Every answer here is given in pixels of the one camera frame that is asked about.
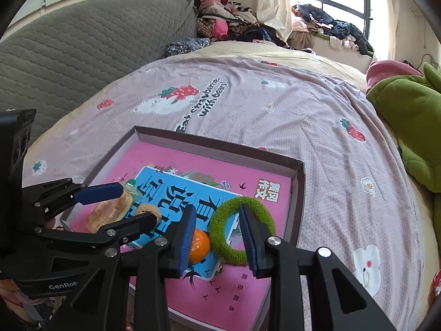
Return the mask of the person left hand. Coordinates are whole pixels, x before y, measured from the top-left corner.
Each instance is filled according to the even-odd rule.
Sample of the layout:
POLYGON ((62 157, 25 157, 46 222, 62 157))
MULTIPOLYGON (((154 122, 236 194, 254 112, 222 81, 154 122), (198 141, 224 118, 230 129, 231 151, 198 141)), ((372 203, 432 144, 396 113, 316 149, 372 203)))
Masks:
POLYGON ((18 286, 13 280, 4 279, 0 282, 1 299, 4 300, 6 306, 18 315, 22 320, 29 324, 36 324, 37 321, 31 317, 25 307, 36 306, 44 303, 45 300, 42 298, 30 299, 26 295, 22 294, 18 286))

